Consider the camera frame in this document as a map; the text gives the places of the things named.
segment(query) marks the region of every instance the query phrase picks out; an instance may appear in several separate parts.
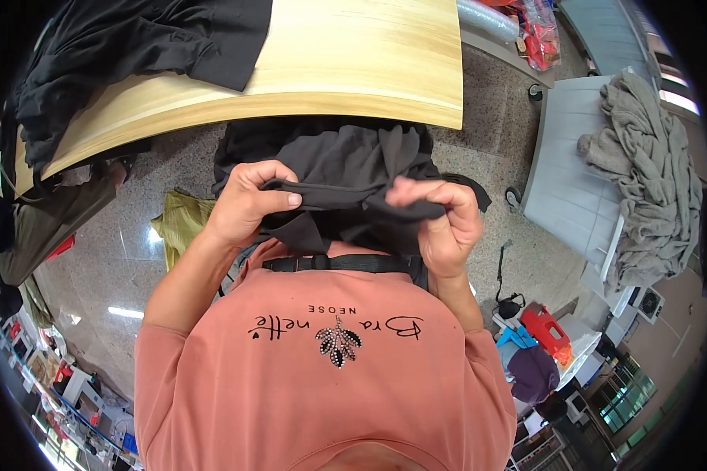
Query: caster wheel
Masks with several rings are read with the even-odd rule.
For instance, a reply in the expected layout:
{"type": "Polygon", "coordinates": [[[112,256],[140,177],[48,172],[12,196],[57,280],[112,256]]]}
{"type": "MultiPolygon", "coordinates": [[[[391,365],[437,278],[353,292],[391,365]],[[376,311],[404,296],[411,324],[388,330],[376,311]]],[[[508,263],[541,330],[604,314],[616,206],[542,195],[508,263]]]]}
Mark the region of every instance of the caster wheel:
{"type": "Polygon", "coordinates": [[[521,192],[513,186],[509,186],[506,189],[505,200],[512,208],[515,208],[517,210],[521,209],[521,192]]]}
{"type": "Polygon", "coordinates": [[[542,99],[542,90],[542,85],[532,84],[532,86],[529,87],[529,98],[532,101],[540,101],[542,99]]]}

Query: purple fabric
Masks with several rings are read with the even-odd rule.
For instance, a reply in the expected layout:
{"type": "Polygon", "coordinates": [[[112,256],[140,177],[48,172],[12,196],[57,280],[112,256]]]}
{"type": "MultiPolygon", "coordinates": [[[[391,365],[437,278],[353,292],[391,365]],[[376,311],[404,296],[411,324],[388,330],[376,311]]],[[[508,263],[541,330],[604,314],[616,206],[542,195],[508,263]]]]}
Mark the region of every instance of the purple fabric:
{"type": "Polygon", "coordinates": [[[508,372],[516,377],[513,397],[531,405],[542,402],[560,383],[555,360],[539,345],[517,351],[508,362],[508,372]]]}

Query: granite floor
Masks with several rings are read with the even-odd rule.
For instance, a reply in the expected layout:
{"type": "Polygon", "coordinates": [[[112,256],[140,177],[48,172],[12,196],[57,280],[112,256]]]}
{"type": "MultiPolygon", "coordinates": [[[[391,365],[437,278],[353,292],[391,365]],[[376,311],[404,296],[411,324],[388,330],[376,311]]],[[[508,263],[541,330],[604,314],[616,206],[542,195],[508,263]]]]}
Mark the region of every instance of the granite floor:
{"type": "MultiPolygon", "coordinates": [[[[556,79],[586,75],[586,63],[562,30],[563,64],[556,79]]],[[[540,106],[528,99],[533,82],[509,66],[464,46],[463,130],[433,128],[433,158],[441,170],[470,176],[493,203],[484,234],[468,262],[485,323],[498,290],[500,246],[504,296],[522,292],[551,312],[585,292],[584,259],[552,235],[511,211],[505,189],[526,186],[540,106]]],[[[149,221],[162,211],[165,192],[211,197],[212,155],[225,125],[169,133],[140,156],[135,174],[117,198],[76,235],[76,246],[42,264],[35,275],[71,352],[87,371],[133,397],[133,348],[152,290],[165,274],[163,244],[149,221]]]]}

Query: orange clothing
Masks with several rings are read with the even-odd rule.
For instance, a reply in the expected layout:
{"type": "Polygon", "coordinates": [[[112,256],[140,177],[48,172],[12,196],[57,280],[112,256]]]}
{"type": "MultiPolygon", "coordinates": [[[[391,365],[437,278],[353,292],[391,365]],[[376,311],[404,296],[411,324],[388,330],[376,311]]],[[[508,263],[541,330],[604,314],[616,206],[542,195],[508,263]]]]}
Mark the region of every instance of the orange clothing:
{"type": "Polygon", "coordinates": [[[361,442],[430,470],[504,468],[516,412],[487,331],[464,334],[406,274],[261,268],[283,256],[277,240],[258,247],[190,334],[141,329],[148,471],[317,469],[361,442]]]}

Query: gray blanket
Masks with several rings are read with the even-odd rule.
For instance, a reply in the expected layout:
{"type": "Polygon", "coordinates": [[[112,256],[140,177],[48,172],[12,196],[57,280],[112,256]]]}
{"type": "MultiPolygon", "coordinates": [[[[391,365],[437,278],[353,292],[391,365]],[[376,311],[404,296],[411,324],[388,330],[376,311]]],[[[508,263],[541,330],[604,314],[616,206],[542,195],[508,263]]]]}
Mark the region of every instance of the gray blanket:
{"type": "Polygon", "coordinates": [[[702,184],[686,129],[644,79],[624,72],[599,92],[608,125],[580,137],[577,147],[623,195],[626,223],[606,290],[649,287],[686,268],[699,240],[702,184]]]}

